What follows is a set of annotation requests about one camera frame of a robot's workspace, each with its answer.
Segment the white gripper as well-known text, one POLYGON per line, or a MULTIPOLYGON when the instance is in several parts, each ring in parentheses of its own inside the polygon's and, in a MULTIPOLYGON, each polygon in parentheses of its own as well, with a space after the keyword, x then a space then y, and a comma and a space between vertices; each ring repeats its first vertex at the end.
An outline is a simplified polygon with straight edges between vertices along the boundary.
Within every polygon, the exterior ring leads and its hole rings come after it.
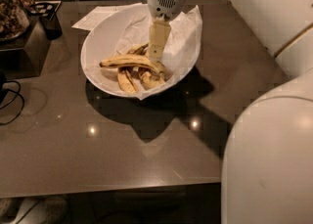
POLYGON ((154 19, 164 18, 151 23, 149 30, 148 56, 151 58, 160 58, 167 39, 169 37, 171 26, 169 22, 179 16, 186 0, 147 0, 148 8, 154 19))

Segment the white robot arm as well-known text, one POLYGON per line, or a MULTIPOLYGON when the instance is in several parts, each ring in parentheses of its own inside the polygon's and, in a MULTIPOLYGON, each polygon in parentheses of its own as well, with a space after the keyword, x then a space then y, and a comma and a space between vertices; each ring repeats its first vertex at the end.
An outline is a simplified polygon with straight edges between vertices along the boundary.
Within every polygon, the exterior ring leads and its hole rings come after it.
POLYGON ((221 224, 313 224, 313 0, 228 0, 289 81, 229 135, 221 224))

